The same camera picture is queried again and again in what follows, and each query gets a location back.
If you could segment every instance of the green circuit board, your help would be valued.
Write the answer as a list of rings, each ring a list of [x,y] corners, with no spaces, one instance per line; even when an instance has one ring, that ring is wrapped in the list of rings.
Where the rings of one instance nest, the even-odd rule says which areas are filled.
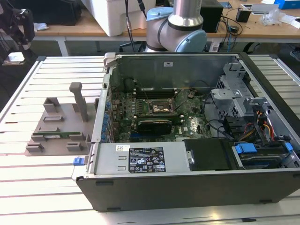
[[[202,96],[188,98],[189,90],[182,90],[174,98],[137,99],[132,93],[113,94],[113,115],[117,131],[115,140],[128,142],[173,142],[186,138],[210,138],[200,110]],[[171,133],[147,136],[138,133],[138,121],[168,120],[172,122]]]

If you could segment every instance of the motherboard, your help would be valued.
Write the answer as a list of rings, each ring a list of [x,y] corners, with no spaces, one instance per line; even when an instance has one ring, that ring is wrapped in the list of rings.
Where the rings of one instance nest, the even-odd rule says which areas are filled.
[[[204,96],[198,96],[192,90],[179,90],[170,96],[116,91],[112,95],[115,142],[210,138],[209,127],[201,112],[203,99]]]

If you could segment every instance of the white container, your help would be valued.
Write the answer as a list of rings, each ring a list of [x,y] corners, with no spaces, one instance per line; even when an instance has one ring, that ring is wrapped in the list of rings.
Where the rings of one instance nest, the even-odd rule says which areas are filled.
[[[108,36],[127,31],[124,0],[81,0]],[[145,12],[155,7],[156,0],[143,0]],[[146,18],[137,0],[128,0],[128,15],[132,29],[145,29]]]

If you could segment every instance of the warning label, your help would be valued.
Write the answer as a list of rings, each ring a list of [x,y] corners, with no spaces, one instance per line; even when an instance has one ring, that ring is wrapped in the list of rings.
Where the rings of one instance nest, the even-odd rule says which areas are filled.
[[[129,149],[129,172],[155,173],[165,172],[163,148]]]

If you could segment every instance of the sticker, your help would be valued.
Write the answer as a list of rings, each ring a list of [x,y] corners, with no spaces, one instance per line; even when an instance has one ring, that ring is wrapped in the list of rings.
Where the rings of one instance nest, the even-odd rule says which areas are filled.
[[[60,138],[60,135],[44,135],[44,138],[46,139]]]
[[[130,145],[117,145],[116,151],[129,151]]]
[[[172,67],[173,62],[164,62],[164,67]]]
[[[128,170],[131,173],[165,172],[164,149],[160,147],[136,149],[129,148],[128,161]]]

